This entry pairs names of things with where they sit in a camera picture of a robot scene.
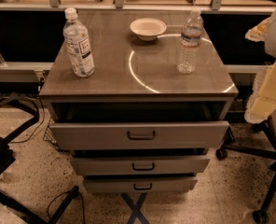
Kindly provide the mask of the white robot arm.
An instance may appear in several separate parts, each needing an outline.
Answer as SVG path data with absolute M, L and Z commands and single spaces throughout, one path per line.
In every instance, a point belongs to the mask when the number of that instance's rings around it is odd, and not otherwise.
M 276 59 L 276 10 L 250 29 L 245 38 L 255 42 L 263 41 L 265 52 Z M 244 118 L 255 124 L 266 120 L 276 109 L 276 61 L 256 73 L 252 90 Z

